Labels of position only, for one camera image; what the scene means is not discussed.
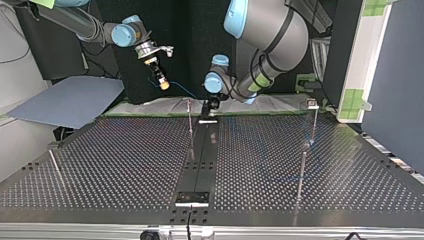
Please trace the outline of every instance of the gray panel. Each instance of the gray panel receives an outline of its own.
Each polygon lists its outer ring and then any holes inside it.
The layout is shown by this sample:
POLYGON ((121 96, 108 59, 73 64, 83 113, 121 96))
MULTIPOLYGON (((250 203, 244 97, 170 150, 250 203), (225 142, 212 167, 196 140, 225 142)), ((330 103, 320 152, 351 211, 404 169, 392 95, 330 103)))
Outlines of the gray panel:
POLYGON ((424 173, 424 1, 393 4, 363 129, 415 170, 424 173))

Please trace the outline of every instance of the black cable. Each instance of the black cable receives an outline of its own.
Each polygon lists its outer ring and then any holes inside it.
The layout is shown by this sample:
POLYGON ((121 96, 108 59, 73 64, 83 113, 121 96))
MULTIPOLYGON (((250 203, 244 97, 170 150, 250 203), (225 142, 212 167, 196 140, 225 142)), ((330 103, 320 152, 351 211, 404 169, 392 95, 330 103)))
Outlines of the black cable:
POLYGON ((28 56, 29 51, 30 51, 30 48, 28 47, 28 49, 27 49, 27 51, 25 52, 24 55, 22 55, 22 56, 20 56, 18 58, 12 59, 12 60, 7 60, 7 61, 0 62, 0 64, 6 64, 6 63, 12 63, 12 62, 19 61, 19 60, 25 58, 26 56, 28 56))
MULTIPOLYGON (((1 6, 4 6, 6 9, 8 9, 8 10, 10 10, 11 12, 13 12, 6 4, 1 4, 1 6)), ((15 27, 15 25, 13 24, 13 22, 9 19, 9 17, 6 15, 6 13, 4 13, 3 12, 3 10, 1 10, 1 14, 2 14, 2 16, 4 17, 4 18, 6 18, 6 20, 9 22, 9 25, 15 30, 15 32, 20 36, 20 37, 22 37, 22 39, 23 40, 26 40, 25 39, 25 36, 18 30, 18 28, 17 27, 15 27)), ((7 61, 2 61, 2 62, 0 62, 0 64, 6 64, 6 63, 12 63, 12 62, 16 62, 16 61, 19 61, 19 60, 21 60, 21 59, 23 59, 23 58, 25 58, 26 56, 28 56, 28 54, 29 54, 29 52, 30 52, 30 47, 28 46, 28 48, 27 48, 27 50, 26 50, 26 52, 24 53, 24 55, 22 55, 22 56, 20 56, 20 57, 18 57, 18 58, 15 58, 15 59, 11 59, 11 60, 7 60, 7 61)))
POLYGON ((98 67, 99 69, 101 69, 102 71, 103 71, 103 77, 105 77, 106 76, 106 74, 107 75, 109 75, 109 77, 111 77, 111 78, 115 78, 115 75, 113 75, 113 74, 111 74, 110 72, 108 72, 106 69, 105 69, 105 67, 103 67, 101 64, 99 64, 99 63, 97 63, 97 62, 95 62, 95 61, 93 61, 93 60, 91 60, 89 57, 85 57, 86 58, 86 60, 87 60, 87 62, 90 62, 90 63, 92 63, 92 64, 94 64, 96 67, 98 67))
POLYGON ((190 221, 191 221, 191 210, 193 207, 190 207, 190 212, 188 214, 188 220, 187 220, 187 239, 191 240, 191 231, 190 231, 190 221))
MULTIPOLYGON (((85 53, 84 54, 84 57, 85 57, 85 59, 87 60, 87 63, 92 63, 92 64, 94 64, 96 67, 98 67, 100 70, 102 70, 103 71, 103 76, 102 77, 106 77, 106 74, 107 75, 109 75, 109 77, 111 77, 111 78, 118 78, 118 75, 120 74, 120 71, 118 70, 118 72, 115 74, 115 75, 113 75, 113 74, 111 74, 110 72, 108 72, 107 70, 106 70, 106 68, 103 66, 103 65, 101 65, 100 63, 97 63, 97 62, 95 62, 95 61, 93 61, 89 56, 87 56, 87 54, 89 54, 89 55, 93 55, 93 54, 90 54, 90 52, 88 52, 87 51, 87 49, 82 45, 82 43, 80 42, 80 46, 81 46, 81 49, 82 49, 82 51, 83 51, 83 53, 85 53)), ((87 75, 88 74, 88 72, 90 71, 90 69, 87 69, 87 71, 84 73, 84 75, 87 75)))
POLYGON ((92 52, 90 52, 90 51, 88 51, 87 50, 87 48, 86 47, 84 47, 84 45, 82 45, 81 44, 81 48, 86 52, 86 53, 88 53, 88 54, 90 54, 91 56, 99 56, 100 54, 102 54, 106 49, 107 49, 107 47, 109 47, 109 45, 110 44, 106 44, 106 46, 104 46, 99 52, 97 52, 97 53, 92 53, 92 52))
POLYGON ((366 240, 365 238, 361 238, 361 236, 359 236, 359 234, 355 232, 349 234, 349 236, 347 236, 345 240, 351 240, 353 239, 353 237, 357 237, 359 240, 366 240))

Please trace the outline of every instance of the blue cable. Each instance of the blue cable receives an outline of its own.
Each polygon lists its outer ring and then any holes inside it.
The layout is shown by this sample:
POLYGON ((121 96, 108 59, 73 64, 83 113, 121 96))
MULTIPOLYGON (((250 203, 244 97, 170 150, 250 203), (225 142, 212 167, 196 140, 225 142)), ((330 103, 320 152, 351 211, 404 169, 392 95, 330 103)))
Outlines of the blue cable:
POLYGON ((171 84, 175 84, 178 87, 180 87, 182 90, 184 90, 186 93, 188 93, 190 96, 192 96, 194 99, 197 99, 196 95, 194 95, 193 93, 191 93, 189 90, 187 90, 185 87, 183 87, 181 84, 177 83, 177 82, 169 82, 171 84))
MULTIPOLYGON (((154 86, 154 87, 160 87, 160 85, 156 85, 154 82, 152 82, 152 80, 150 80, 150 78, 148 77, 147 80, 154 86)), ((178 87, 180 87, 182 90, 184 90, 186 93, 188 93, 190 96, 192 96, 194 99, 198 99, 196 97, 196 95, 194 95, 193 93, 191 93, 189 90, 187 90, 185 87, 183 87, 181 84, 177 83, 177 82, 169 82, 171 84, 175 84, 178 87)))

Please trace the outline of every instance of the green tape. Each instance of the green tape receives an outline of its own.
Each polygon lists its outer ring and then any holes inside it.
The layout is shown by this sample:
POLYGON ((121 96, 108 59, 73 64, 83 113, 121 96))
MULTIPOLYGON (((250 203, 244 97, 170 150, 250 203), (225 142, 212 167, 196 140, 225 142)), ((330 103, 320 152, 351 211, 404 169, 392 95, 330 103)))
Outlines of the green tape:
MULTIPOLYGON (((256 82, 259 83, 259 85, 261 85, 262 87, 269 87, 270 82, 268 81, 268 79, 266 79, 266 77, 263 74, 260 74, 257 78, 256 78, 256 82)), ((251 92, 259 92, 259 90, 261 90, 262 88, 258 85, 256 85, 256 83, 252 83, 252 85, 250 85, 249 87, 249 91, 251 92)))
POLYGON ((344 94, 342 109, 339 114, 341 119, 357 120, 364 105, 364 90, 347 89, 344 94))
POLYGON ((314 92, 313 89, 305 89, 304 87, 299 85, 300 81, 308 81, 308 82, 315 82, 316 76, 314 73, 310 74, 297 74, 296 76, 296 92, 314 92))
POLYGON ((52 9, 56 0, 30 0, 33 3, 52 9))
POLYGON ((384 9, 388 4, 387 0, 366 0, 362 16, 383 16, 384 9))

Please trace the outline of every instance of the white wall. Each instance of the white wall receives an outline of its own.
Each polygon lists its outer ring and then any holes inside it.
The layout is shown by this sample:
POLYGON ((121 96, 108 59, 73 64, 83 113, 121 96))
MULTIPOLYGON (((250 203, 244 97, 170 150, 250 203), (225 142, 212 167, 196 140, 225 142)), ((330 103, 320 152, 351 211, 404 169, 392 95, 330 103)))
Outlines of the white wall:
MULTIPOLYGON (((0 8, 22 32, 14 13, 1 5, 0 8)), ((54 141, 54 127, 4 116, 47 89, 47 82, 42 79, 31 53, 19 61, 1 63, 23 56, 27 49, 26 41, 0 13, 0 182, 42 155, 47 145, 54 141)))

